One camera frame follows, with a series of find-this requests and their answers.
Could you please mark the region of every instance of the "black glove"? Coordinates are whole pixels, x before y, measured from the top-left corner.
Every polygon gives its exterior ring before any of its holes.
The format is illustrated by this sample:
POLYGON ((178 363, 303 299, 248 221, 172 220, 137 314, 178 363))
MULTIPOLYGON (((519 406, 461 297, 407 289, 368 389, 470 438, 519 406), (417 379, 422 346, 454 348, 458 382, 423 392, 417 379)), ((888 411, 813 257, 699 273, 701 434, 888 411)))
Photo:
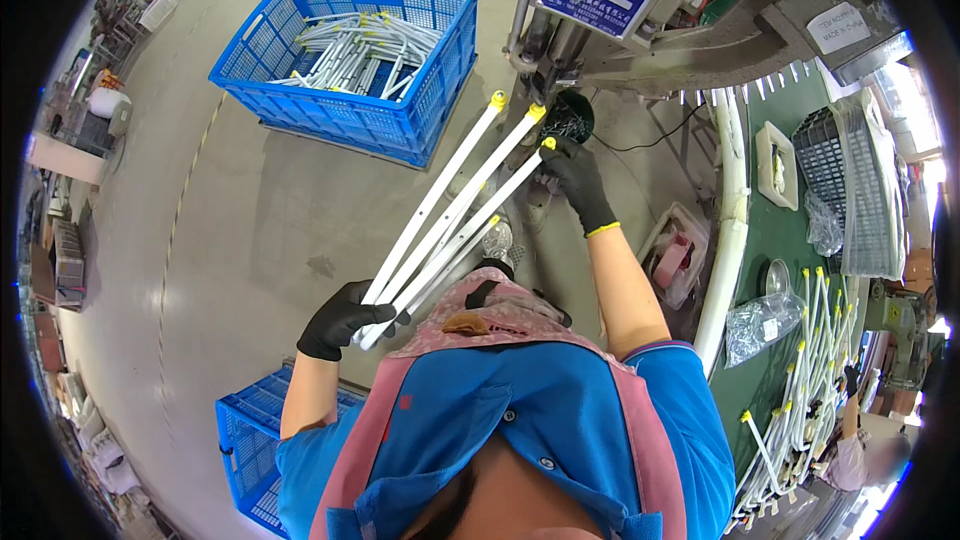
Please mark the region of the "black glove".
MULTIPOLYGON (((397 315, 393 305, 361 305, 373 280, 350 282, 337 290, 330 300, 317 310, 306 324, 303 335, 296 342, 296 350, 314 359, 340 361, 340 349, 351 343, 354 333, 365 325, 383 323, 396 317, 401 325, 410 323, 406 311, 397 315)), ((385 332, 388 338, 394 334, 394 326, 385 332)))
POLYGON ((860 372, 857 367, 847 365, 843 368, 843 373, 846 376, 846 398, 852 398, 858 392, 857 378, 860 372))
POLYGON ((570 138, 557 136, 556 141, 556 149, 541 146, 539 154, 547 171, 559 178, 560 188, 580 217, 583 235, 589 238, 619 225, 607 203, 594 153, 570 138))

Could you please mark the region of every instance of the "gray floor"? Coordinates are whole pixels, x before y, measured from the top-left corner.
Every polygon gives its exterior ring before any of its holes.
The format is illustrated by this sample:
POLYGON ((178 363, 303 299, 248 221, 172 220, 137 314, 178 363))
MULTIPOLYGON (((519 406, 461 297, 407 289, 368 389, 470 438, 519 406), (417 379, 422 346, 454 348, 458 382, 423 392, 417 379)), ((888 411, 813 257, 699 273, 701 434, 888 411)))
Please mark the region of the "gray floor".
MULTIPOLYGON (((126 148, 91 196, 88 298, 60 316, 69 366, 150 495, 189 537, 270 537, 234 510, 213 404, 277 369, 306 321, 342 284, 372 277, 442 164, 494 90, 514 82, 503 59, 516 0, 480 0, 479 57, 426 173, 308 139, 268 132, 227 98, 212 125, 175 227, 161 335, 167 245, 186 174, 222 91, 214 61, 260 0, 182 0, 126 78, 135 110, 126 148)), ((588 96, 593 90, 586 90, 588 96)), ((599 92, 596 133, 616 147, 676 126, 632 94, 599 92)), ((489 153, 496 134, 477 153, 489 153)), ((690 179, 670 142, 616 156, 596 140, 609 202, 639 248, 677 200, 700 213, 691 180, 711 193, 713 149, 688 146, 690 179)), ((678 154, 685 149, 679 137, 678 154)), ((589 338, 599 331, 586 243, 563 200, 528 251, 535 282, 589 338)), ((347 350, 342 377, 369 386, 385 352, 347 350)))

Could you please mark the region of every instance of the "yellow floor line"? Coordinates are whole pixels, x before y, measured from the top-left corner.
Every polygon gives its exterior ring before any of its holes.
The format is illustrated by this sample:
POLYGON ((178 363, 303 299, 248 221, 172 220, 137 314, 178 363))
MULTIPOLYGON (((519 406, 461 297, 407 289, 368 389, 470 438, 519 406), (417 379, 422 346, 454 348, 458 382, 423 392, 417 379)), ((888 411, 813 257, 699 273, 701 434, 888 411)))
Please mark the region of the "yellow floor line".
MULTIPOLYGON (((207 11, 203 11, 203 14, 200 15, 200 19, 204 18, 204 15, 207 14, 207 11)), ((197 23, 194 23, 193 28, 187 33, 187 36, 193 33, 193 30, 197 28, 197 24, 200 22, 197 19, 197 23)), ((163 78, 166 78, 166 71, 163 73, 163 78)), ((167 435, 170 437, 170 444, 174 444, 173 428, 170 426, 170 417, 167 413, 167 400, 166 400, 166 385, 163 378, 163 314, 167 303, 167 274, 170 272, 170 256, 173 253, 174 248, 174 236, 177 234, 177 220, 180 219, 181 210, 184 209, 184 197, 186 197, 186 189, 190 187, 190 176, 193 175, 194 170, 197 169, 197 160, 200 158, 200 151, 203 150, 204 145, 207 143, 207 138, 210 136, 210 128, 213 126, 213 123, 217 121, 217 114, 220 113, 220 108, 224 106, 224 100, 227 98, 227 93, 224 91, 220 96, 220 101, 217 103, 215 109, 213 109, 213 114, 210 115, 210 121, 206 125, 206 129, 203 130, 203 135, 199 139, 199 145, 197 146, 197 151, 193 154, 193 161, 190 162, 190 169, 186 172, 186 179, 183 180, 183 189, 180 191, 179 200, 176 201, 176 212, 174 213, 174 222, 170 226, 170 240, 167 242, 167 259, 163 264, 163 278, 160 282, 160 301, 159 301, 159 331, 157 334, 156 344, 158 359, 160 365, 160 403, 163 408, 163 420, 166 423, 167 435)))

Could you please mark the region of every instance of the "blue plastic crate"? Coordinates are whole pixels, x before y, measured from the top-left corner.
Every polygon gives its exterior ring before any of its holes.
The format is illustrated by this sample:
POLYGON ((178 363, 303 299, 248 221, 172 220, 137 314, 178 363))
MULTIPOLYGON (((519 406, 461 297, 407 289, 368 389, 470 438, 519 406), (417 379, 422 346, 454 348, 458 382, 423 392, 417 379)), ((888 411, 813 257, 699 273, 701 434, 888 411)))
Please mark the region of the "blue plastic crate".
MULTIPOLYGON (((267 530, 289 538, 277 515, 281 472, 274 456, 281 438, 283 399, 293 369, 279 371, 217 401, 217 431, 223 469, 237 510, 267 530)), ((366 397, 346 388, 337 390, 337 416, 366 397)))
POLYGON ((477 0, 262 0, 208 79, 267 126, 424 168, 474 66, 476 8, 477 0), (295 65, 306 62, 306 50, 294 42, 306 27, 304 18, 355 11, 386 11, 443 30, 401 102, 266 83, 288 78, 295 65))

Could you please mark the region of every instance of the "green workbench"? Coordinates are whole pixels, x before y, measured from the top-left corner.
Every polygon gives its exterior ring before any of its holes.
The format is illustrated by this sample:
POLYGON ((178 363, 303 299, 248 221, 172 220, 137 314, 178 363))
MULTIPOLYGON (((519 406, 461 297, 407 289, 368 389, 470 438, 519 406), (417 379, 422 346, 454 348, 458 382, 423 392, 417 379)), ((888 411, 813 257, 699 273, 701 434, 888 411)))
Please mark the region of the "green workbench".
MULTIPOLYGON (((736 306, 763 294, 767 267, 774 259, 783 259, 786 263, 794 292, 800 296, 803 296, 804 290, 801 270, 810 269, 811 281, 813 271, 818 266, 826 270, 827 260, 816 254, 813 246, 807 243, 808 218, 804 209, 807 185, 803 175, 798 172, 799 209, 796 211, 778 207, 757 190, 754 134, 763 123, 770 122, 789 138, 808 114, 830 102, 816 67, 811 66, 810 77, 804 76, 802 70, 799 75, 798 83, 789 79, 786 88, 780 88, 777 84, 773 94, 768 89, 766 100, 760 100, 756 86, 750 85, 752 92, 745 117, 749 125, 744 129, 744 141, 750 149, 750 170, 747 174, 751 188, 750 233, 734 295, 736 306)), ((730 450, 733 451, 738 481, 757 451, 750 428, 740 423, 740 415, 749 409, 757 427, 761 431, 766 429, 771 412, 781 405, 784 398, 786 366, 795 360, 799 341, 799 330, 794 330, 760 354, 730 369, 725 367, 726 344, 721 347, 710 378, 710 389, 720 411, 730 450)))

